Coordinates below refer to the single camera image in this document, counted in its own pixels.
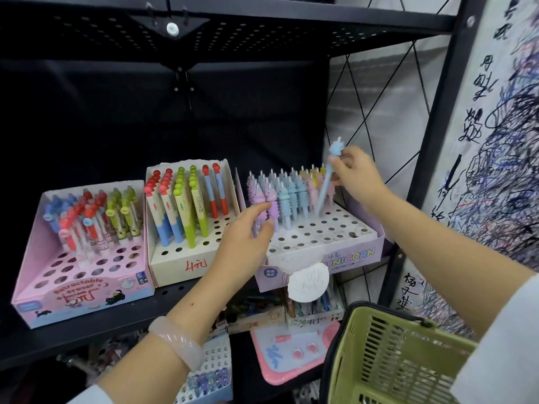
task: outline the paper sign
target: paper sign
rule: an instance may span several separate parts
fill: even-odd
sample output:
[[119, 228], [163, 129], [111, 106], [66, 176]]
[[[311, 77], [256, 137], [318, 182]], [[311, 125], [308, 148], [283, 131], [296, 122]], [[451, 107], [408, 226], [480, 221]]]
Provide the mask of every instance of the paper sign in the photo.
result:
[[318, 262], [290, 275], [288, 297], [296, 302], [312, 302], [322, 296], [328, 284], [329, 269], [325, 264]]

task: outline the pink display box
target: pink display box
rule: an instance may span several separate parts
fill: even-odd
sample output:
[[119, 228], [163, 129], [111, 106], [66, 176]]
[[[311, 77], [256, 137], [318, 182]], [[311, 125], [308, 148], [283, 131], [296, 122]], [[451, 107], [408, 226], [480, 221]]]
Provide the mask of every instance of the pink display box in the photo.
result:
[[[240, 210], [246, 208], [241, 182], [239, 181], [238, 171], [236, 170], [236, 190], [238, 192], [238, 202]], [[348, 269], [361, 267], [373, 262], [378, 262], [382, 258], [382, 248], [384, 245], [385, 231], [382, 225], [363, 207], [346, 193], [346, 209], [348, 213], [364, 222], [370, 228], [375, 230], [378, 237], [370, 241], [360, 242], [349, 247], [338, 249], [326, 254], [320, 262], [326, 264], [330, 274], [346, 271]], [[283, 288], [288, 284], [288, 274], [279, 267], [260, 265], [258, 271], [254, 274], [260, 292], [267, 292], [272, 289]]]
[[154, 294], [145, 234], [137, 241], [110, 248], [109, 255], [97, 256], [89, 266], [79, 268], [75, 256], [63, 251], [58, 235], [43, 220], [45, 205], [54, 194], [61, 198], [68, 193], [80, 196], [83, 188], [92, 193], [99, 190], [109, 193], [114, 187], [125, 190], [128, 185], [135, 190], [142, 209], [142, 180], [42, 194], [11, 299], [11, 304], [31, 329]]

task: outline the right hand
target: right hand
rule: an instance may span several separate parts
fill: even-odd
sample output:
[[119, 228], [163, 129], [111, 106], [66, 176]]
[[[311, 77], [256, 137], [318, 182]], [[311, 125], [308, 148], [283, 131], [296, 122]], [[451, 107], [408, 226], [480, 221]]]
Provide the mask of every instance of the right hand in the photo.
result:
[[344, 186], [368, 212], [377, 198], [389, 191], [370, 156], [357, 146], [346, 147], [340, 158], [329, 156], [328, 163], [334, 170], [333, 183]]

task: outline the left hand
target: left hand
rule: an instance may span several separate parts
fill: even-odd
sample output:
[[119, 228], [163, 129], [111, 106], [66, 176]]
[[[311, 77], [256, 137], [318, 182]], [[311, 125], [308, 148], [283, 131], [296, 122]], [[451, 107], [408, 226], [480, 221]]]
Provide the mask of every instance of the left hand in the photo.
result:
[[251, 230], [260, 213], [270, 206], [271, 203], [260, 203], [243, 210], [224, 230], [208, 274], [229, 283], [233, 292], [245, 285], [266, 257], [273, 237], [273, 219], [262, 225], [258, 237], [253, 238]]

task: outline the hand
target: hand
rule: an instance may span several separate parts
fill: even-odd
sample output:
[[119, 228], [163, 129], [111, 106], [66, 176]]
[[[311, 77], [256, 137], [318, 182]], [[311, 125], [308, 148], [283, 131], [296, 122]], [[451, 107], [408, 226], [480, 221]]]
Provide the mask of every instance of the hand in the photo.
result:
[[329, 156], [328, 162], [334, 170], [333, 183], [344, 186], [368, 212], [378, 197], [389, 191], [370, 156], [357, 146], [346, 147], [340, 158]]
[[271, 203], [260, 203], [243, 210], [224, 230], [208, 274], [230, 283], [233, 292], [245, 285], [266, 257], [273, 236], [273, 219], [262, 225], [258, 237], [253, 238], [251, 230], [256, 218], [270, 206]]

